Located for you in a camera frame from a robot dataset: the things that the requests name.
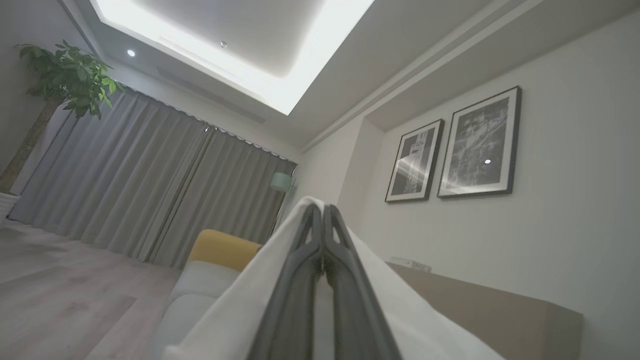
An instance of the ceiling molding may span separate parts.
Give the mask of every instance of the ceiling molding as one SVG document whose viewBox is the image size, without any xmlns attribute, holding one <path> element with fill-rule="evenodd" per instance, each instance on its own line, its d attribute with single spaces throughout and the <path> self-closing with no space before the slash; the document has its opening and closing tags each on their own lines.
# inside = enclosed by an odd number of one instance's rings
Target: ceiling molding
<svg viewBox="0 0 640 360">
<path fill-rule="evenodd" d="M 395 96 L 424 79 L 430 73 L 470 49 L 500 28 L 541 4 L 543 0 L 494 0 L 469 18 L 411 64 L 360 101 L 347 113 L 306 144 L 307 152 L 349 121 L 364 117 Z"/>
</svg>

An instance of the potted plant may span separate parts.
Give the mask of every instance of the potted plant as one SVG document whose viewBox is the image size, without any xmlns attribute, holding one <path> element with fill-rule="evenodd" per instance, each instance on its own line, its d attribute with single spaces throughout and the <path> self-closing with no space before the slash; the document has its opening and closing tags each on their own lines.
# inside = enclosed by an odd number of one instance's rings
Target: potted plant
<svg viewBox="0 0 640 360">
<path fill-rule="evenodd" d="M 109 65 L 64 40 L 62 44 L 56 44 L 55 53 L 30 44 L 16 47 L 21 47 L 20 58 L 26 56 L 30 67 L 38 74 L 38 83 L 27 93 L 44 98 L 45 106 L 0 176 L 0 225 L 20 198 L 10 193 L 11 187 L 58 106 L 68 101 L 65 109 L 75 111 L 77 117 L 89 112 L 100 118 L 101 102 L 106 101 L 111 106 L 105 87 L 111 94 L 116 86 L 122 88 L 106 75 L 107 70 L 112 69 Z"/>
</svg>

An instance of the framed artwork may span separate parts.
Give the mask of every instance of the framed artwork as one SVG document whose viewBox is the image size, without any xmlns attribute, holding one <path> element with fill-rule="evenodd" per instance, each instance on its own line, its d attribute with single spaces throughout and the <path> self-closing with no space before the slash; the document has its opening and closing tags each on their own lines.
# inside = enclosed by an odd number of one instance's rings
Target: framed artwork
<svg viewBox="0 0 640 360">
<path fill-rule="evenodd" d="M 386 202 L 429 198 L 443 128 L 441 119 L 400 138 Z"/>
<path fill-rule="evenodd" d="M 516 86 L 453 113 L 438 197 L 511 193 L 521 96 Z"/>
</svg>

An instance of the black picture frame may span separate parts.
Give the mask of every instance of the black picture frame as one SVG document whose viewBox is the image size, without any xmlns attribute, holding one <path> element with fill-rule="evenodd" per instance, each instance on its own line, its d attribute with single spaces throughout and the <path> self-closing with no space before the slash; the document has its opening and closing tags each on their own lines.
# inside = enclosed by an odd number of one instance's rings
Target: black picture frame
<svg viewBox="0 0 640 360">
<path fill-rule="evenodd" d="M 398 145 L 394 167 L 391 171 L 385 202 L 408 202 L 429 199 L 443 130 L 444 120 L 440 119 L 400 137 L 400 144 Z M 420 142 L 424 142 L 422 149 L 420 150 L 418 146 L 418 151 L 412 152 L 416 149 L 415 144 Z M 427 149 L 427 146 L 429 152 L 425 157 L 424 149 Z M 402 157 L 404 152 L 409 152 L 409 155 Z M 402 168 L 408 168 L 409 172 L 403 171 Z"/>
<path fill-rule="evenodd" d="M 521 103 L 515 86 L 453 113 L 439 198 L 513 192 Z"/>
</svg>

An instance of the white wall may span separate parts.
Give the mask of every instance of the white wall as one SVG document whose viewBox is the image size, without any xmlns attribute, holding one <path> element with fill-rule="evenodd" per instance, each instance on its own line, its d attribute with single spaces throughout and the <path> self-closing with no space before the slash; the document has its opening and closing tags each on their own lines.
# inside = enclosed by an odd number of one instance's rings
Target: white wall
<svg viewBox="0 0 640 360">
<path fill-rule="evenodd" d="M 386 204 L 400 136 L 523 89 L 513 194 Z M 640 12 L 453 99 L 383 138 L 361 238 L 380 256 L 585 315 L 582 360 L 640 359 Z"/>
<path fill-rule="evenodd" d="M 337 204 L 360 132 L 362 119 L 354 120 L 305 153 L 296 168 L 296 188 L 287 199 L 287 212 L 305 196 Z"/>
<path fill-rule="evenodd" d="M 87 49 L 80 32 L 69 21 L 62 6 L 53 0 L 4 0 L 0 11 L 0 173 L 9 164 L 22 140 L 44 107 L 44 101 L 26 93 L 36 78 L 19 60 L 15 44 L 35 44 L 54 48 L 65 39 Z M 57 129 L 47 130 L 51 141 Z M 41 142 L 33 156 L 39 159 L 48 148 Z M 24 178 L 16 188 L 24 186 Z"/>
<path fill-rule="evenodd" d="M 363 120 L 349 168 L 342 183 L 336 206 L 351 231 L 360 234 L 362 211 L 371 185 L 371 173 L 376 166 L 384 133 L 368 120 Z"/>
</svg>

